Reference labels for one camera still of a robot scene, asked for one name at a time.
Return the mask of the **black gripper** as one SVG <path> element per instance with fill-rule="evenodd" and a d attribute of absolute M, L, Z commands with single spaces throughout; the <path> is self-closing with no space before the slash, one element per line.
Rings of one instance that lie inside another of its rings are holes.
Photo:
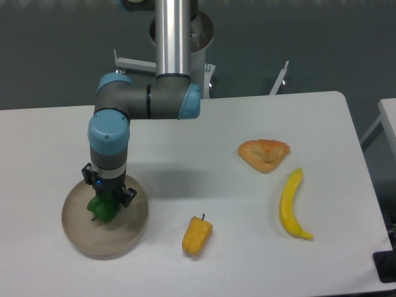
<path fill-rule="evenodd" d="M 118 201 L 125 208 L 129 206 L 137 195 L 135 189 L 125 185 L 126 170 L 115 178 L 106 179 L 98 175 L 98 172 L 92 168 L 91 163 L 87 163 L 81 172 L 85 183 L 93 188 L 96 195 L 102 192 L 119 192 Z"/>

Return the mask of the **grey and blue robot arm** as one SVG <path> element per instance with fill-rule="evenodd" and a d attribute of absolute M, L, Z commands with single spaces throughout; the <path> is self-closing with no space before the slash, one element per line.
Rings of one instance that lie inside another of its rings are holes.
<path fill-rule="evenodd" d="M 96 194 L 111 194 L 128 207 L 136 192 L 127 188 L 127 148 L 133 119 L 195 119 L 200 115 L 200 87 L 191 79 L 191 20 L 197 1 L 120 1 L 125 10 L 155 10 L 156 81 L 145 87 L 125 74 L 111 72 L 98 84 L 88 124 L 90 164 L 82 169 Z"/>

